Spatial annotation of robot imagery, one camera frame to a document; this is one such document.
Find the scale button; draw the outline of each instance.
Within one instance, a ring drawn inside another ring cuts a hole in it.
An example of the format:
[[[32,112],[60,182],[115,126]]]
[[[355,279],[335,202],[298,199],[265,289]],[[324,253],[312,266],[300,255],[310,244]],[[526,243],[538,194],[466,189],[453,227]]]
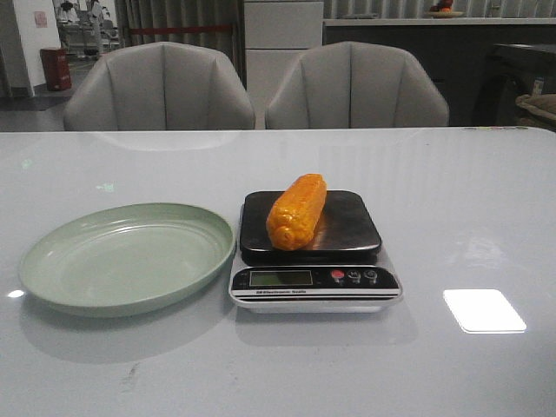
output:
[[[345,274],[341,269],[332,269],[330,271],[330,276],[334,279],[334,281],[336,281],[336,283],[342,284]]]
[[[365,269],[363,276],[367,278],[371,284],[376,284],[376,279],[379,277],[372,269]]]
[[[347,272],[347,278],[349,278],[355,284],[359,284],[359,282],[361,281],[361,272],[359,272],[357,269],[350,269]]]

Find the white cabinet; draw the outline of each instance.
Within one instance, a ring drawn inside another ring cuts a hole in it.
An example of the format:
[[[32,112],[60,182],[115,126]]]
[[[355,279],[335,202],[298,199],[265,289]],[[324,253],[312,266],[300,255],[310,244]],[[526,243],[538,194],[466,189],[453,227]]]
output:
[[[292,59],[322,45],[322,1],[245,1],[247,91],[255,106],[256,128]]]

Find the plate rim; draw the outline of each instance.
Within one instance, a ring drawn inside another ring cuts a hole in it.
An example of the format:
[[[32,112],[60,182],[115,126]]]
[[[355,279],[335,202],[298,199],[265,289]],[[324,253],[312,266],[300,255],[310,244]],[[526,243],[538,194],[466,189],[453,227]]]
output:
[[[174,206],[174,207],[178,207],[178,208],[194,209],[194,210],[199,210],[201,212],[207,213],[207,214],[211,215],[213,218],[217,219],[223,226],[225,226],[225,229],[229,232],[229,242],[226,242],[226,244],[227,244],[226,250],[224,251],[221,258],[218,260],[218,262],[216,262],[215,265],[211,269],[206,271],[204,274],[200,275],[195,281],[191,282],[190,284],[188,284],[186,286],[182,286],[182,287],[180,287],[178,289],[175,289],[175,290],[172,290],[172,291],[164,292],[163,294],[141,297],[141,298],[137,298],[136,300],[133,300],[133,301],[122,302],[122,303],[117,302],[117,303],[99,305],[99,304],[94,304],[94,303],[60,302],[59,300],[53,300],[53,299],[49,298],[48,296],[38,294],[37,291],[35,291],[33,289],[30,289],[30,286],[28,286],[27,283],[25,282],[25,279],[24,279],[24,276],[23,276],[23,268],[25,267],[25,262],[28,261],[28,257],[31,255],[31,253],[37,247],[39,247],[41,245],[41,243],[44,243],[45,241],[47,241],[52,235],[54,235],[55,233],[58,233],[61,229],[67,228],[72,224],[82,222],[84,219],[87,219],[89,217],[96,216],[96,215],[102,215],[102,213],[115,212],[115,211],[119,211],[119,210],[122,210],[122,209],[147,208],[149,206],[157,206],[157,207]],[[135,315],[135,314],[146,313],[148,311],[153,311],[155,309],[166,307],[166,306],[168,306],[168,305],[170,305],[174,302],[178,302],[179,300],[182,300],[182,299],[184,299],[184,298],[186,298],[190,295],[193,295],[197,291],[204,288],[206,284],[208,284],[209,282],[211,282],[215,278],[215,276],[218,274],[218,271],[221,270],[224,267],[226,262],[234,256],[235,246],[236,246],[235,241],[236,241],[236,232],[235,232],[234,228],[232,227],[232,225],[230,224],[230,222],[228,222],[225,218],[223,218],[221,215],[216,213],[214,210],[204,208],[200,205],[185,204],[185,203],[179,203],[179,202],[139,202],[139,203],[132,203],[132,204],[126,204],[126,205],[122,205],[122,206],[116,206],[116,207],[112,207],[112,208],[97,210],[95,212],[88,213],[87,215],[82,215],[80,217],[74,218],[73,220],[65,222],[61,226],[53,228],[50,232],[48,232],[45,235],[43,235],[42,237],[40,237],[35,243],[33,243],[30,246],[30,248],[28,248],[24,252],[24,254],[21,257],[20,262],[18,264],[17,274],[18,274],[19,281],[22,284],[23,289],[25,290],[25,292],[33,295],[34,297],[36,297],[40,301],[45,302],[46,304],[48,304],[52,308],[57,309],[59,311],[63,311],[63,312],[70,313],[70,314],[75,314],[75,315],[92,316],[92,317],[120,317],[120,316],[127,316],[127,315]],[[186,294],[183,295],[183,296],[178,296],[179,293],[182,293],[182,292],[185,292]],[[176,296],[178,297],[176,300],[173,300],[171,302],[165,302],[164,301],[164,299],[173,299]],[[136,306],[141,306],[142,304],[147,304],[147,303],[152,303],[153,305],[157,305],[157,304],[162,304],[162,305],[158,305],[157,307],[153,307],[153,308],[148,308],[148,307],[143,308],[143,309],[138,308],[136,313],[130,313],[129,310],[131,308],[134,308]],[[117,310],[118,312],[110,313],[110,310]]]

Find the poster on wall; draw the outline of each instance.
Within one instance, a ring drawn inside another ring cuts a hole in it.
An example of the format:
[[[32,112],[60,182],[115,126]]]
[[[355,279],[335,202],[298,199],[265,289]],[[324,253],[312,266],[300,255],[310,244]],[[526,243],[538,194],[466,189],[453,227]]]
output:
[[[46,13],[44,11],[35,11],[35,26],[37,28],[46,28],[48,24],[46,22]]]

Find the red button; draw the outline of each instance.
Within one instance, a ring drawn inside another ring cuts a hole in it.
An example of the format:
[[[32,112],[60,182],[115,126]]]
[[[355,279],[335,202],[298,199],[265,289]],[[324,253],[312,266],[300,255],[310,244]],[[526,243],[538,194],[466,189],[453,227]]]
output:
[[[340,280],[344,277],[344,271],[341,269],[332,269],[330,271],[330,276],[332,276],[335,280]]]

